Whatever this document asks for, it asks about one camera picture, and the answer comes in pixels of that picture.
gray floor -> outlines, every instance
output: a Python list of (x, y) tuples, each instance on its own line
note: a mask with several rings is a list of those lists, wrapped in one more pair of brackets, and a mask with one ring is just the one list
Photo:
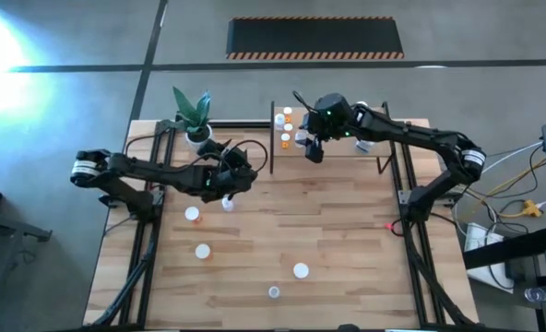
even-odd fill
[[(4, 65), (142, 64), (158, 2), (0, 0), (0, 30), (8, 32), (1, 36), (15, 36), (9, 43), (21, 50)], [(409, 60), (546, 59), (546, 0), (171, 0), (155, 63), (225, 62), (231, 17), (289, 14), (395, 16)], [(53, 230), (49, 243), (26, 243), (38, 257), (19, 264), (6, 284), (0, 331), (79, 326), (107, 211), (98, 192), (68, 181), (69, 172), (79, 149), (121, 149), (138, 80), (138, 72), (0, 74), (3, 210)], [(537, 141), (546, 124), (546, 66), (152, 73), (141, 119), (174, 117), (172, 85), (193, 99), (209, 89), (216, 119), (267, 118), (271, 101), (296, 105), (292, 89), (310, 101), (333, 91), (388, 101), (395, 117), (429, 118), (491, 153)], [(527, 157), (492, 170), (476, 188), (526, 168)], [(528, 196), (536, 201), (546, 200), (546, 170), (539, 174), (540, 189)], [(486, 224), (483, 215), (475, 220)], [(546, 214), (521, 222), (536, 230)], [(486, 325), (536, 329), (534, 314), (502, 305), (499, 291), (473, 290)]]

white pot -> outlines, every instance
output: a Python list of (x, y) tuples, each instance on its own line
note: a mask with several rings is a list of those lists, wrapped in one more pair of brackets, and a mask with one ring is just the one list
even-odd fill
[(211, 130), (211, 126), (208, 124), (209, 129), (209, 136), (205, 140), (201, 142), (194, 142), (191, 139), (189, 139), (189, 133), (186, 133), (184, 137), (187, 139), (187, 143), (189, 144), (189, 148), (191, 148), (192, 151), (197, 152), (201, 147), (203, 147), (204, 144), (208, 141), (208, 139), (211, 139), (214, 137), (214, 132)]

potted plant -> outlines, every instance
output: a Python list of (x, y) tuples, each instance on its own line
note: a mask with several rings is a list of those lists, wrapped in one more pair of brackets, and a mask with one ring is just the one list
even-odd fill
[(213, 136), (211, 126), (208, 124), (209, 102), (211, 101), (209, 92), (206, 91), (197, 102), (197, 106), (193, 107), (179, 89), (172, 87), (172, 91), (177, 106), (179, 106), (175, 128), (184, 130), (187, 143), (193, 151), (198, 151)]

wooden table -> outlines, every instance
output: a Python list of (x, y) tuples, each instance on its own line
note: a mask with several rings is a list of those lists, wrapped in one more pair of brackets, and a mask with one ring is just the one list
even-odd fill
[[(428, 125), (425, 119), (410, 120)], [(155, 123), (134, 121), (128, 140), (152, 134)], [(214, 134), (220, 142), (270, 143), (268, 129), (215, 129)], [(151, 144), (151, 139), (134, 143), (130, 156), (147, 159)], [(332, 150), (332, 144), (325, 149)], [(246, 147), (258, 167), (263, 151)], [(419, 184), (441, 172), (431, 151), (411, 148), (411, 154)], [(372, 155), (386, 160), (389, 153), (380, 148)], [(178, 135), (172, 164), (193, 158)], [(127, 181), (142, 188), (140, 181)], [(165, 199), (146, 328), (418, 327), (404, 243), (385, 228), (398, 218), (392, 174), (389, 168), (378, 174), (375, 158), (336, 156), (314, 164), (276, 154), (274, 173), (268, 167), (259, 173), (253, 189), (234, 198), (233, 212), (224, 212), (220, 201), (204, 205), (172, 188)], [(203, 220), (196, 226), (184, 219), (189, 206), (201, 210)], [(107, 227), (124, 217), (124, 209), (112, 211)], [(131, 221), (104, 238), (85, 323), (99, 317), (124, 285), (135, 228)], [(464, 314), (478, 321), (455, 228), (430, 218), (427, 229), (440, 282)], [(200, 243), (211, 246), (211, 260), (195, 258)], [(298, 262), (309, 266), (307, 279), (293, 276)], [(274, 285), (281, 295), (271, 300), (267, 290)], [(431, 312), (426, 288), (424, 293)]]

power strip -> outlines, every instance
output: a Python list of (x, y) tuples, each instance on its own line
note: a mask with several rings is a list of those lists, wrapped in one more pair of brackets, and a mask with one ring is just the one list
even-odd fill
[[(466, 231), (466, 234), (468, 236), (466, 236), (466, 245), (464, 246), (464, 252), (478, 249), (484, 246), (484, 237), (486, 236), (486, 231), (487, 229), (485, 229), (484, 227), (482, 227), (481, 225), (475, 222), (471, 222), (470, 224), (468, 224), (468, 229)], [(503, 240), (504, 240), (504, 237), (502, 235), (495, 234), (491, 231), (488, 234), (488, 240), (486, 240), (486, 243), (487, 244), (497, 243)], [(506, 288), (510, 288), (510, 290), (501, 288), (496, 283), (488, 267), (476, 267), (473, 269), (469, 269), (467, 271), (468, 277), (475, 279), (477, 281), (481, 281), (485, 284), (491, 285), (499, 290), (507, 291), (512, 294), (513, 286), (515, 282), (506, 277), (506, 274), (504, 272), (504, 263), (492, 265), (491, 269), (493, 270), (493, 274), (496, 277), (496, 281), (498, 281), (498, 283), (505, 286)]]

